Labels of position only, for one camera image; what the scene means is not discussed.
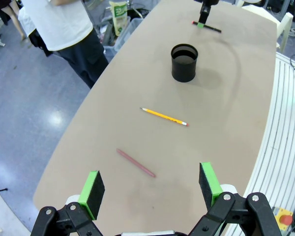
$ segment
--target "red button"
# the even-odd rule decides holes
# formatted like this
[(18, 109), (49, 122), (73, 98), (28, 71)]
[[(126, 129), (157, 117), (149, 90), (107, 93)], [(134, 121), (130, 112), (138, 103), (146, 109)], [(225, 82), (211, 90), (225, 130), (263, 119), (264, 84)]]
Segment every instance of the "red button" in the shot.
[(293, 217), (291, 215), (282, 215), (280, 217), (280, 223), (284, 225), (290, 225), (293, 222)]

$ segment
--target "white t-shirt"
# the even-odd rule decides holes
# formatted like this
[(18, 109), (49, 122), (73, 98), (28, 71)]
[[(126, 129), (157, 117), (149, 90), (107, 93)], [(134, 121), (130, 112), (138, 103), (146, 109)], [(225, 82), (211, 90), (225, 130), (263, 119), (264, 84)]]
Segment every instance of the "white t-shirt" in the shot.
[(54, 6), (51, 0), (22, 0), (49, 51), (58, 51), (83, 40), (93, 24), (80, 2)]

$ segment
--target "white chair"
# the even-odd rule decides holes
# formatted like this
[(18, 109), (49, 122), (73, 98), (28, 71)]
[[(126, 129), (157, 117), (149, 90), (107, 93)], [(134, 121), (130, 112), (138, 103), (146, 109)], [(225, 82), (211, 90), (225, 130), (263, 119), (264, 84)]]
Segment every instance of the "white chair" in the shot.
[(292, 21), (293, 21), (293, 15), (289, 12), (287, 12), (284, 16), (284, 18), (282, 19), (281, 22), (279, 22), (274, 16), (271, 15), (271, 13), (269, 13), (267, 10), (265, 10), (262, 6), (265, 4), (265, 1), (262, 0), (250, 0), (247, 3), (250, 4), (256, 4), (259, 3), (258, 6), (256, 5), (248, 5), (248, 6), (243, 6), (243, 4), (247, 2), (247, 1), (243, 1), (243, 0), (238, 0), (236, 6), (238, 7), (242, 7), (245, 10), (251, 11), (255, 14), (258, 14), (264, 18), (267, 18), (271, 21), (273, 21), (274, 23), (276, 23), (276, 38), (278, 39), (280, 37), (280, 35), (283, 33), (283, 38), (281, 41), (281, 44), (276, 43), (276, 47), (280, 49), (280, 52), (283, 53), (288, 37), (289, 37), (289, 33), (291, 30), (291, 26), (292, 26)]

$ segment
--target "black cylindrical container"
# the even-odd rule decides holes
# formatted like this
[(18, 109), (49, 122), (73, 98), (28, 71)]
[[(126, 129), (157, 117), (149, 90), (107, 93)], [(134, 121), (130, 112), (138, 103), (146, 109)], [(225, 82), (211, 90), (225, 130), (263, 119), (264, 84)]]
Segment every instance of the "black cylindrical container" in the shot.
[(198, 51), (189, 44), (178, 44), (172, 52), (172, 76), (179, 82), (189, 82), (196, 75)]

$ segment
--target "white slatted surface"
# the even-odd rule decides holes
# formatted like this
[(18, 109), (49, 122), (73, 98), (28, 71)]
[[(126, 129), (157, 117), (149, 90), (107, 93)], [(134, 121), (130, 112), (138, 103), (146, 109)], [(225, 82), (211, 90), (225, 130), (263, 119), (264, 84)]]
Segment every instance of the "white slatted surface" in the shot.
[[(279, 53), (265, 133), (244, 197), (252, 192), (264, 193), (271, 207), (295, 209), (295, 73)], [(244, 236), (237, 225), (226, 235)]]

